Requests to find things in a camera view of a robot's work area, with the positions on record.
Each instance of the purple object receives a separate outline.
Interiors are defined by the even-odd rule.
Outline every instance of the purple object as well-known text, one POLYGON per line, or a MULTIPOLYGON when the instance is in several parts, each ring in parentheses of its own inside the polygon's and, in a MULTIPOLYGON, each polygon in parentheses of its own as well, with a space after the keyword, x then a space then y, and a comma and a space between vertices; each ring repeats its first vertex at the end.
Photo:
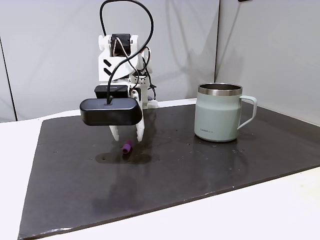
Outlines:
POLYGON ((132 147, 132 141, 126 141, 126 143, 122 147, 123 154, 128 154, 132 147))

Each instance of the black mat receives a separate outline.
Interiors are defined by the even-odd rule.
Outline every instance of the black mat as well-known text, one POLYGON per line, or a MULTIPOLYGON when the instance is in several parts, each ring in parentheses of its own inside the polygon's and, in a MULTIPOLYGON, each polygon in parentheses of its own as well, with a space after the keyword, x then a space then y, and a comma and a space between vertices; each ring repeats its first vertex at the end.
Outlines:
MULTIPOLYGON (((135 127, 86 126, 80 116, 43 122, 19 238, 40 238, 122 220, 320 165, 320 127, 258 108, 237 140, 194 135, 195 106, 144 112, 141 143, 121 147, 135 127)), ((244 103, 242 121, 252 106, 244 103)))

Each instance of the mug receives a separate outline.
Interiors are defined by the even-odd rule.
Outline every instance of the mug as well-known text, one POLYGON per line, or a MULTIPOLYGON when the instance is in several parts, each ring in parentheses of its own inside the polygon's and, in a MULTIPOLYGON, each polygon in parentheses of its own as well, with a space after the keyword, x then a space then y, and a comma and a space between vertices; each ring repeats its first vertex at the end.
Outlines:
POLYGON ((257 99, 242 96, 242 86, 228 83, 205 83, 198 87, 194 133, 212 142, 229 142, 239 129, 250 123, 257 113, 257 99), (252 118, 240 125, 242 99, 253 102, 252 118))

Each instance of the black cable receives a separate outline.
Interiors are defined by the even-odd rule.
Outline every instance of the black cable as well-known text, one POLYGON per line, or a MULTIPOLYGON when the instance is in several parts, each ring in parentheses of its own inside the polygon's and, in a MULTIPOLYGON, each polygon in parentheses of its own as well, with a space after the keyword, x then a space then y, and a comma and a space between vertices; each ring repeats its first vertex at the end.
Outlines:
POLYGON ((147 45, 148 43, 150 42, 150 39, 154 33, 154 19, 150 13, 150 11, 141 3, 141 2, 138 2, 136 0, 107 0, 107 1, 104 1, 100 7, 100 22, 101 22, 101 26, 102 26, 102 30, 103 30, 103 34, 104 36, 107 35, 106 33, 106 29, 105 29, 105 25, 104 25, 104 20, 103 20, 103 15, 102 15, 102 12, 103 12, 103 8, 106 4, 108 3, 114 3, 114 2, 131 2, 131 3, 134 3, 134 4, 137 4, 139 5, 140 7, 142 7, 146 13, 148 14, 149 18, 150 18, 150 23, 151 23, 151 28, 150 28, 150 34, 149 34, 149 37, 147 38, 147 40, 145 41, 145 43, 142 45, 142 47, 137 51, 135 52, 134 54, 132 54, 129 58, 126 58, 125 60, 121 61, 115 68, 114 70, 112 71, 111 75, 110 75, 110 78, 109 78, 109 82, 108 82, 108 86, 107 86, 107 92, 106 92, 106 101, 107 101, 107 104, 110 104, 110 86, 111 86, 111 81, 112 81, 112 78, 114 77, 116 71, 118 70, 118 68, 130 61, 131 59, 133 59, 135 56, 137 56, 147 45))
POLYGON ((146 60, 145 60, 144 57, 142 58, 142 60, 143 60, 145 72, 146 72, 146 74, 147 74, 147 76, 148 76, 148 78, 149 78, 150 86, 149 86, 148 90, 152 89, 152 91, 153 91, 153 100, 156 100, 157 94, 156 94, 155 88, 156 88, 157 86, 153 85, 152 82, 151 82, 151 76, 150 76, 149 71, 148 71, 148 68, 147 68, 147 66, 148 66, 148 61, 146 62, 146 60))
POLYGON ((8 74, 8 69, 7 69, 6 59, 5 59, 4 48, 2 47, 1 37, 0 37, 0 46, 1 46, 2 56, 3 56, 3 62, 4 62, 5 73, 6 73, 6 79, 8 80, 8 86, 9 86, 9 91, 10 91, 10 96, 11 96, 11 102, 12 102, 12 108, 13 108, 14 118, 15 118, 16 121, 18 121, 16 106, 15 106, 15 102, 14 102, 14 96, 13 96, 13 94, 12 94, 11 85, 10 85, 10 81, 9 81, 9 74, 8 74))
POLYGON ((148 50, 149 56, 148 56, 148 60, 146 61, 145 66, 144 66, 142 69, 138 69, 140 72, 143 72, 144 70, 146 70, 146 68, 147 68, 147 66, 148 66, 148 64, 149 64, 149 62, 150 62, 150 59, 151 59, 151 50, 150 50, 150 48, 147 47, 147 46, 146 46, 146 48, 147 48, 147 50, 148 50))

